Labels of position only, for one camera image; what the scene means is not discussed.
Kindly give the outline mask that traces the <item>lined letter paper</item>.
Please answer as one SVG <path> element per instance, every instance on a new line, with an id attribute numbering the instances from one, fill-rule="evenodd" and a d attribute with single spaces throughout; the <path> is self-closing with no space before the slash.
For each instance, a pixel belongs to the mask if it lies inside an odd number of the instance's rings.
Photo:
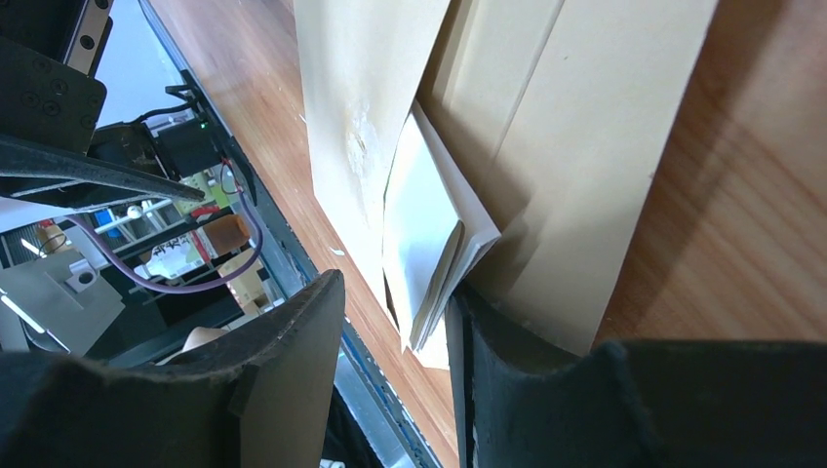
<path id="1" fill-rule="evenodd" d="M 433 348 L 461 281 L 501 234 L 418 103 L 402 128 L 384 193 L 382 267 L 401 344 Z"/>

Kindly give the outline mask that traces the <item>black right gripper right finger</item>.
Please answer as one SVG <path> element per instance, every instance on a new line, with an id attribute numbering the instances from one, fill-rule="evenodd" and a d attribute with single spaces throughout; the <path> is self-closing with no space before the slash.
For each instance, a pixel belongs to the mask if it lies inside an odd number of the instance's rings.
<path id="1" fill-rule="evenodd" d="M 576 356 L 468 287 L 446 313 L 464 467 L 822 467 L 826 347 L 610 340 Z"/>

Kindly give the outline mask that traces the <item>tan paper envelope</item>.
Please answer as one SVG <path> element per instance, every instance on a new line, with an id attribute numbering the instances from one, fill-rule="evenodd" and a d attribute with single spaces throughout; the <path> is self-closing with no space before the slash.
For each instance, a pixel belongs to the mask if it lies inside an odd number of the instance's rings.
<path id="1" fill-rule="evenodd" d="M 501 237 L 466 276 L 553 344 L 591 347 L 714 1 L 298 1 L 314 195 L 389 320 L 384 193 L 414 103 Z M 447 363 L 445 315 L 433 348 Z"/>

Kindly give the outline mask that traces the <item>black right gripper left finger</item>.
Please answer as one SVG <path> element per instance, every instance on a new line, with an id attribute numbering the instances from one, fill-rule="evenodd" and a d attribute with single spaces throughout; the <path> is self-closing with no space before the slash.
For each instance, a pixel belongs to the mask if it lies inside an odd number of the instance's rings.
<path id="1" fill-rule="evenodd" d="M 344 322 L 322 273 L 275 310 L 163 366 L 1 356 L 5 467 L 316 467 Z"/>

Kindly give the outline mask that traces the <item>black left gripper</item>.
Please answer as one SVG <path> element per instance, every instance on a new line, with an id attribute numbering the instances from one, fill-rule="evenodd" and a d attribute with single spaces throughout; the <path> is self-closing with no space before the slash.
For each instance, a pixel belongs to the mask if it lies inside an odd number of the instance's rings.
<path id="1" fill-rule="evenodd" d="M 194 187 L 80 155 L 107 95 L 95 74 L 112 7 L 107 0 L 1 3 L 2 196 L 20 200 L 86 183 L 80 198 L 54 204 L 93 210 L 143 196 L 204 199 Z"/>

